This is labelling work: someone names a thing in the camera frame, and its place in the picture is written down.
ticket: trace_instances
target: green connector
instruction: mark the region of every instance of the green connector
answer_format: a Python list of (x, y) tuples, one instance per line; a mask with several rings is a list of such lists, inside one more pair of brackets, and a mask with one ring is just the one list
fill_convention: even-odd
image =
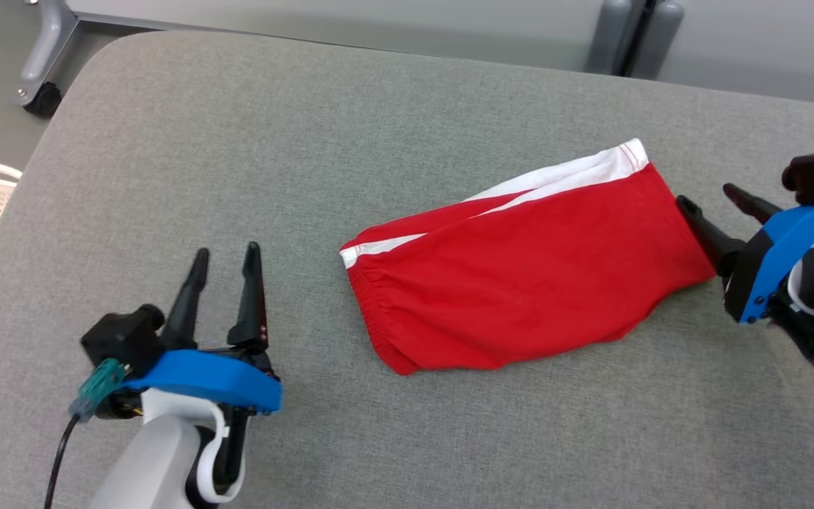
[(106, 358), (81, 385), (69, 411), (81, 416), (80, 422), (87, 422), (96, 413), (97, 406), (122, 384), (125, 375), (125, 367), (119, 361)]

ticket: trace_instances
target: white stripe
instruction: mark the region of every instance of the white stripe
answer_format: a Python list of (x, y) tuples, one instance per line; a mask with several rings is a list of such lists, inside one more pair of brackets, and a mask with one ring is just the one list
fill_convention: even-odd
[(354, 245), (348, 249), (342, 249), (339, 254), (341, 255), (343, 261), (345, 261), (345, 267), (348, 267), (349, 269), (353, 267), (353, 264), (356, 263), (356, 259), (360, 255), (378, 255), (380, 252), (391, 251), (391, 249), (394, 249), (402, 244), (407, 244), (407, 242), (414, 239), (421, 238), (423, 235), (426, 234), (405, 235), (399, 236), (398, 238), (390, 238), (377, 242), (364, 242), (364, 244)]
[[(618, 147), (598, 152), (594, 156), (574, 159), (563, 164), (550, 165), (550, 167), (524, 173), (464, 201), (530, 191), (529, 193), (520, 194), (519, 197), (503, 206), (494, 207), (494, 209), (479, 215), (482, 216), (485, 213), (510, 209), (512, 206), (518, 206), (527, 201), (543, 199), (571, 189), (621, 180), (621, 178), (629, 177), (642, 170), (648, 164), (649, 158), (646, 156), (646, 149), (643, 148), (639, 139), (634, 138)], [(407, 242), (421, 238), (424, 235), (426, 234), (405, 235), (399, 238), (365, 242), (365, 244), (354, 245), (341, 250), (340, 255), (345, 262), (345, 268), (349, 269), (356, 264), (356, 259), (361, 255), (378, 255), (380, 252), (388, 252), (399, 245), (407, 244)]]
[(567, 187), (563, 189), (565, 191), (576, 187), (602, 184), (618, 178), (629, 177), (634, 172), (645, 168), (647, 164), (649, 164), (649, 158), (646, 157), (646, 149), (643, 148), (639, 139), (634, 138), (618, 147), (598, 152), (594, 156), (574, 159), (559, 165), (550, 165), (550, 167), (524, 173), (464, 201), (488, 199), (488, 197), (500, 197), (504, 196), (504, 194), (538, 189), (569, 177), (574, 179), (568, 182)]

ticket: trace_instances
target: chair wheel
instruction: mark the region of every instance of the chair wheel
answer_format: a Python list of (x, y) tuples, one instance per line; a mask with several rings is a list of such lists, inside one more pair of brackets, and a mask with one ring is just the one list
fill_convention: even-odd
[(55, 83), (46, 81), (36, 92), (33, 100), (23, 109), (37, 117), (48, 119), (55, 114), (55, 110), (58, 110), (59, 104), (61, 104), (61, 91), (55, 86)]

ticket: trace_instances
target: robotic arm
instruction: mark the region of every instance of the robotic arm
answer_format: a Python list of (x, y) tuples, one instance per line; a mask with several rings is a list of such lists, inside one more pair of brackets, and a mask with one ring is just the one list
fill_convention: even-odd
[(208, 264), (209, 252), (200, 249), (167, 320), (146, 304), (130, 315), (104, 316), (81, 338), (96, 368), (71, 405), (74, 417), (59, 447), (46, 507), (68, 434), (94, 414), (144, 421), (94, 496), (94, 509), (207, 509), (235, 498), (244, 478), (247, 421), (281, 408), (281, 384), (266, 353), (269, 330), (255, 242), (243, 264), (229, 346), (198, 350), (194, 328)]
[(781, 210), (734, 186), (724, 194), (762, 229), (749, 242), (730, 238), (687, 197), (678, 208), (724, 285), (724, 309), (740, 323), (771, 319), (814, 366), (814, 154), (794, 158), (783, 185), (800, 206)]

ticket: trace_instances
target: white wall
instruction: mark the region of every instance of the white wall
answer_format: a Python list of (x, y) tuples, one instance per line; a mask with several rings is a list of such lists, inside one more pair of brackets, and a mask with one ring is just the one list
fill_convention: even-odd
[(814, 0), (676, 0), (660, 81), (814, 101)]
[(68, 0), (115, 16), (582, 70), (601, 0)]

